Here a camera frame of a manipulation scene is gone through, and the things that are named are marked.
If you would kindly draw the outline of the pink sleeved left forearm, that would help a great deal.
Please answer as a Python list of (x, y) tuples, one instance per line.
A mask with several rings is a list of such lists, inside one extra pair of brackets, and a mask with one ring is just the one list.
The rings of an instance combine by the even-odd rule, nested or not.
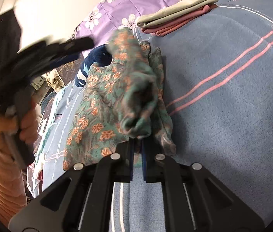
[(10, 153), (0, 148), (0, 221), (7, 227), (12, 217), (26, 206), (21, 169)]

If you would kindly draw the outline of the person's left hand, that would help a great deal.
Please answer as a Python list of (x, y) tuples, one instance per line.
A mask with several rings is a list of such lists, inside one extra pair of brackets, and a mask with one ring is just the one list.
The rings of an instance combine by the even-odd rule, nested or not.
[(17, 132), (19, 128), (21, 133), (19, 138), (27, 145), (32, 145), (37, 139), (37, 113), (35, 111), (36, 103), (31, 100), (30, 110), (22, 118), (20, 125), (18, 124), (17, 117), (6, 117), (0, 114), (0, 152), (11, 155), (8, 145), (4, 138), (4, 133)]

